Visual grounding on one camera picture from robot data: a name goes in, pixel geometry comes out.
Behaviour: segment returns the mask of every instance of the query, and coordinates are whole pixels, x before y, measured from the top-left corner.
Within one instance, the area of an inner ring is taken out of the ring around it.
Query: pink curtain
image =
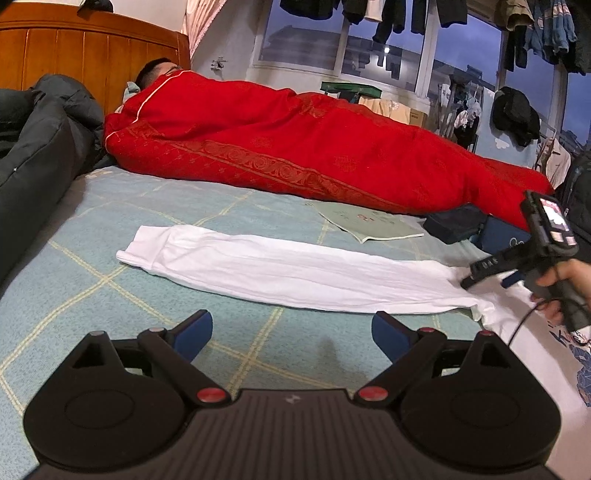
[[[189,50],[191,58],[195,49],[201,42],[205,32],[212,24],[214,18],[222,9],[226,0],[188,0],[187,12],[185,13],[183,29],[181,30],[189,37]]]

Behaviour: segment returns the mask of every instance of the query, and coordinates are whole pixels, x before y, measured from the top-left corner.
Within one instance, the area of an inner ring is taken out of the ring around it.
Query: red blanket
[[[424,214],[474,203],[527,228],[526,189],[540,173],[471,154],[317,93],[296,95],[191,72],[160,77],[106,118],[105,145],[132,172]]]

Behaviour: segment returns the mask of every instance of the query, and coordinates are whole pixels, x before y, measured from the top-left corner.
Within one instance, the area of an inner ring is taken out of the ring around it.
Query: glass pane
[[[507,72],[505,84],[523,92],[530,105],[547,122],[552,103],[552,84],[554,82],[554,65],[534,55],[530,50],[527,54],[527,68],[515,67],[514,72]]]
[[[414,91],[424,37],[410,31],[412,3],[407,0],[404,31],[392,33],[387,45],[372,40],[377,23],[363,20],[351,25],[342,73]]]
[[[501,31],[468,15],[467,25],[453,24],[437,34],[435,62],[429,84],[429,98],[437,99],[439,84],[450,84],[449,76],[470,72],[490,90],[496,87],[496,71],[501,54]]]
[[[569,74],[560,143],[572,154],[591,150],[591,77]]]
[[[273,0],[259,59],[333,70],[343,20],[342,7],[328,20],[311,20]]]

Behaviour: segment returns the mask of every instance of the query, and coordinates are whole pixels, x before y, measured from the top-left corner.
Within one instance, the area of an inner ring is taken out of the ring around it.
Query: blue box
[[[470,241],[480,250],[494,255],[505,248],[524,244],[530,236],[528,232],[489,215],[480,234]]]

